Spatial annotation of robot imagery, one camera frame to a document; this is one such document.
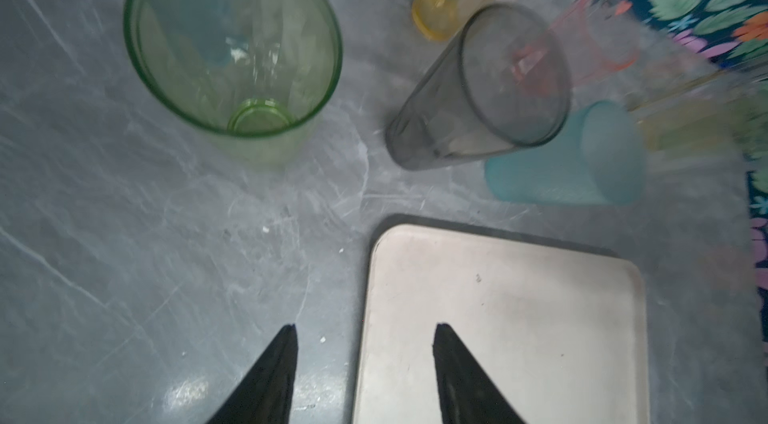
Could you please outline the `grey smoked plastic tumbler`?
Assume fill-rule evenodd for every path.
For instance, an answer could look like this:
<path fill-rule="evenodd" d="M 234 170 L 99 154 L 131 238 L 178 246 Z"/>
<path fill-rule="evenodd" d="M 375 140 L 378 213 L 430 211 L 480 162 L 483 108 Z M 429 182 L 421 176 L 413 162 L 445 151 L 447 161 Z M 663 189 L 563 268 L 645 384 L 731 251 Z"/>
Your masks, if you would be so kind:
<path fill-rule="evenodd" d="M 478 10 L 385 130 L 407 170 L 452 166 L 534 148 L 562 130 L 572 102 L 565 52 L 530 8 Z"/>

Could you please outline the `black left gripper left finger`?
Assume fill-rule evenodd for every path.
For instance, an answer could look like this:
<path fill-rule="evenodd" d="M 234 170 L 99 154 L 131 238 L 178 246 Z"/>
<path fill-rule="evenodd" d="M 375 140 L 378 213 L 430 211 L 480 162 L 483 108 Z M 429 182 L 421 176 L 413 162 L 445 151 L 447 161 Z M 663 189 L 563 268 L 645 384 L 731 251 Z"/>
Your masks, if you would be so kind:
<path fill-rule="evenodd" d="M 284 325 L 207 423 L 288 423 L 298 349 L 296 326 Z"/>

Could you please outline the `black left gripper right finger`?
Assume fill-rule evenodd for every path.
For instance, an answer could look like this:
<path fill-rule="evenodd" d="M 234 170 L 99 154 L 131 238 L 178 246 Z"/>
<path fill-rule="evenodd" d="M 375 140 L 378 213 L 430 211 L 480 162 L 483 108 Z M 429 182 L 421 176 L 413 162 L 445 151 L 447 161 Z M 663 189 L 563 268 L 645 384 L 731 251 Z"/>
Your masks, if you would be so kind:
<path fill-rule="evenodd" d="M 444 424 L 524 423 L 447 323 L 436 326 L 433 358 Z"/>

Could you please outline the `green tall plastic tumbler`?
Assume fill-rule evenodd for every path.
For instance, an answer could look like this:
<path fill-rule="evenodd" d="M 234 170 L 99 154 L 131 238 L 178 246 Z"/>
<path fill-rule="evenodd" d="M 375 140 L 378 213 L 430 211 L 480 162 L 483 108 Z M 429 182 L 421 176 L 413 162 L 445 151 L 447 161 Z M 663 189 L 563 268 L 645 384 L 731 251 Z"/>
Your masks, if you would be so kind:
<path fill-rule="evenodd" d="M 123 33 L 152 96 L 256 166 L 300 150 L 341 76 L 329 0 L 126 0 Z"/>

